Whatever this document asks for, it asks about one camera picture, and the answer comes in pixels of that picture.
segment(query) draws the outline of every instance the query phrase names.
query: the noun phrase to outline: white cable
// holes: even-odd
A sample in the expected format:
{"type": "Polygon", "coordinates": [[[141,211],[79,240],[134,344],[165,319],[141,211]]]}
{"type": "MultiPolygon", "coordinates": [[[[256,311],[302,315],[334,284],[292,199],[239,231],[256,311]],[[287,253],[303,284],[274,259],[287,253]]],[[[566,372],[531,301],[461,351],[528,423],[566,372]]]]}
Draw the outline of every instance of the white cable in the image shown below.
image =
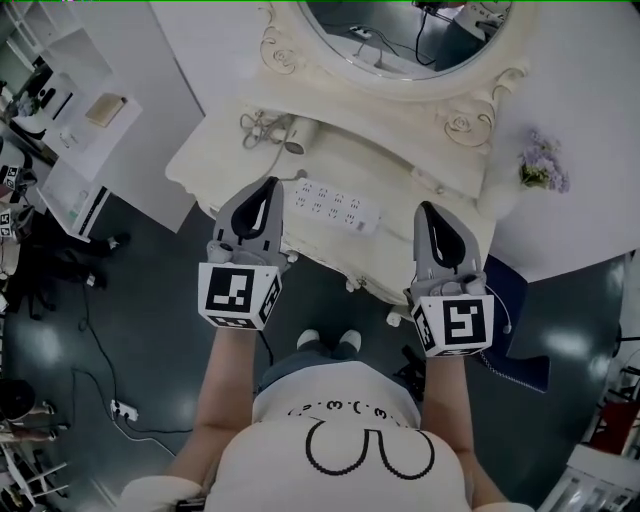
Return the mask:
{"type": "Polygon", "coordinates": [[[413,243],[413,238],[407,238],[406,236],[401,235],[395,229],[391,228],[390,226],[387,226],[384,223],[380,223],[380,227],[382,229],[384,229],[387,233],[389,233],[391,236],[397,238],[398,240],[400,240],[402,242],[407,242],[408,244],[412,244],[413,243]]]}
{"type": "Polygon", "coordinates": [[[158,441],[157,439],[153,438],[153,437],[140,437],[140,438],[136,438],[136,437],[131,437],[129,434],[127,434],[124,430],[122,430],[122,428],[120,428],[120,425],[118,425],[118,421],[117,420],[113,420],[113,424],[116,426],[116,428],[122,433],[122,435],[124,437],[126,437],[129,441],[133,441],[134,443],[142,443],[144,441],[153,441],[154,443],[156,443],[158,446],[160,446],[160,448],[162,448],[164,451],[166,451],[167,453],[169,453],[172,456],[176,456],[175,453],[173,453],[171,450],[169,450],[169,448],[167,448],[164,444],[162,444],[160,441],[158,441]]]}
{"type": "Polygon", "coordinates": [[[507,309],[507,306],[505,306],[504,302],[502,302],[502,299],[500,298],[500,295],[498,295],[488,284],[485,284],[484,287],[487,290],[489,290],[491,293],[493,293],[493,296],[496,299],[498,299],[498,301],[502,305],[502,309],[504,309],[504,312],[507,314],[507,325],[504,326],[504,328],[502,329],[502,332],[504,334],[509,334],[511,332],[511,330],[513,329],[513,326],[511,325],[511,317],[509,316],[509,310],[507,309]]]}

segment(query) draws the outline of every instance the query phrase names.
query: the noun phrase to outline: white shelf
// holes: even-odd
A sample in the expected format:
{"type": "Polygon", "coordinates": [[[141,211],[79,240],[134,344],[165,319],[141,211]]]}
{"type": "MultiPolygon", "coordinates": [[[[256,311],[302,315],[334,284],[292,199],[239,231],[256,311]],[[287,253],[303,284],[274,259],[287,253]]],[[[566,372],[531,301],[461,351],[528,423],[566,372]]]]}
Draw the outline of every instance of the white shelf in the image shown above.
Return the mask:
{"type": "Polygon", "coordinates": [[[29,26],[36,39],[44,47],[58,34],[51,20],[46,15],[42,4],[35,3],[24,16],[24,22],[29,26]]]}
{"type": "Polygon", "coordinates": [[[83,91],[99,88],[111,75],[111,68],[84,30],[74,30],[53,40],[44,52],[53,57],[54,66],[65,72],[83,91]]]}
{"type": "Polygon", "coordinates": [[[92,94],[72,98],[56,120],[55,126],[47,130],[42,141],[86,180],[93,181],[111,151],[141,112],[142,107],[112,77],[92,94]],[[102,128],[91,123],[85,114],[105,92],[118,94],[126,98],[127,103],[109,125],[102,128]],[[83,151],[64,145],[60,135],[65,127],[80,138],[81,145],[86,145],[83,151]]]}
{"type": "Polygon", "coordinates": [[[6,2],[4,9],[14,23],[24,18],[35,2],[6,2]]]}
{"type": "Polygon", "coordinates": [[[58,38],[64,37],[64,34],[75,32],[80,26],[80,22],[73,14],[73,9],[66,2],[43,2],[40,4],[45,14],[53,23],[58,33],[58,38]]]}
{"type": "Polygon", "coordinates": [[[101,194],[102,189],[101,185],[90,183],[64,161],[58,160],[37,192],[68,235],[89,242],[86,235],[109,196],[108,193],[101,194]]]}

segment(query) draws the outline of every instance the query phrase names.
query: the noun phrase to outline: power strip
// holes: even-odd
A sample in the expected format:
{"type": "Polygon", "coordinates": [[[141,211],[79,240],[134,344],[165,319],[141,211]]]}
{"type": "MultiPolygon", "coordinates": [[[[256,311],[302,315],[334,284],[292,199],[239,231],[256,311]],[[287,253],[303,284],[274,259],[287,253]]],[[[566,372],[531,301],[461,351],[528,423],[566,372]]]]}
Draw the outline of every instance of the power strip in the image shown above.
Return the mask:
{"type": "Polygon", "coordinates": [[[303,217],[360,235],[373,234],[380,220],[380,208],[373,201],[304,178],[287,195],[286,206],[303,217]]]}
{"type": "Polygon", "coordinates": [[[356,25],[354,27],[351,27],[349,29],[349,32],[351,32],[354,36],[359,37],[363,41],[368,41],[369,39],[371,39],[371,32],[369,32],[368,30],[363,29],[362,27],[360,27],[358,25],[356,25]]]}
{"type": "Polygon", "coordinates": [[[138,409],[125,404],[124,402],[111,400],[111,416],[116,421],[118,416],[123,416],[129,421],[138,421],[138,409]]]}

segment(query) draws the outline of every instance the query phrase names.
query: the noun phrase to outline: purple flower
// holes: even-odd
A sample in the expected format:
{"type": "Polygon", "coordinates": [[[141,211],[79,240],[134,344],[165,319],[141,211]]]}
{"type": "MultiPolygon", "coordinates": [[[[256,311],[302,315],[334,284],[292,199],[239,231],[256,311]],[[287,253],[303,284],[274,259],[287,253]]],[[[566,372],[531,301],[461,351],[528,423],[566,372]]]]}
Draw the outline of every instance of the purple flower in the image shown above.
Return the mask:
{"type": "Polygon", "coordinates": [[[532,144],[520,155],[522,183],[528,187],[568,192],[569,176],[562,170],[556,155],[560,143],[543,137],[537,130],[530,130],[529,138],[532,144]]]}

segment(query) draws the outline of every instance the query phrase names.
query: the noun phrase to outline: gray floor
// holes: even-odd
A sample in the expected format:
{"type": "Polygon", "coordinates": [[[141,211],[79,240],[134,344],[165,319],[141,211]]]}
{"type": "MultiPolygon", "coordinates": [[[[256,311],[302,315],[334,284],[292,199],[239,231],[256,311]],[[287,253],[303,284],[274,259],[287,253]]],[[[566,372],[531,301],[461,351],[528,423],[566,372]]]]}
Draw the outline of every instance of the gray floor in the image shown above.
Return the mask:
{"type": "MultiPolygon", "coordinates": [[[[113,360],[118,395],[140,412],[139,428],[185,429],[213,338],[196,312],[197,264],[212,233],[197,208],[176,235],[117,198],[109,199],[92,232],[102,237],[128,231],[133,242],[105,261],[107,291],[90,291],[92,322],[113,360]]],[[[552,358],[546,395],[467,364],[478,455],[508,497],[538,505],[561,474],[601,392],[616,334],[621,301],[621,262],[611,261],[530,286],[518,325],[516,356],[546,353],[552,358]]],[[[6,324],[6,372],[27,379],[40,398],[58,405],[73,428],[46,453],[68,461],[64,511],[101,511],[131,479],[162,472],[170,456],[149,442],[127,440],[107,418],[93,382],[70,368],[94,374],[106,399],[112,395],[108,366],[88,332],[79,285],[55,284],[58,311],[42,322],[28,318],[26,305],[6,324]]],[[[285,275],[284,292],[266,331],[276,359],[294,350],[298,334],[317,328],[327,340],[355,328],[363,334],[362,359],[381,371],[404,364],[400,353],[418,349],[411,325],[386,325],[387,307],[363,291],[348,294],[337,273],[301,259],[285,275]]],[[[267,367],[258,348],[256,374],[267,367]]],[[[184,435],[158,435],[178,450],[184,435]]]]}

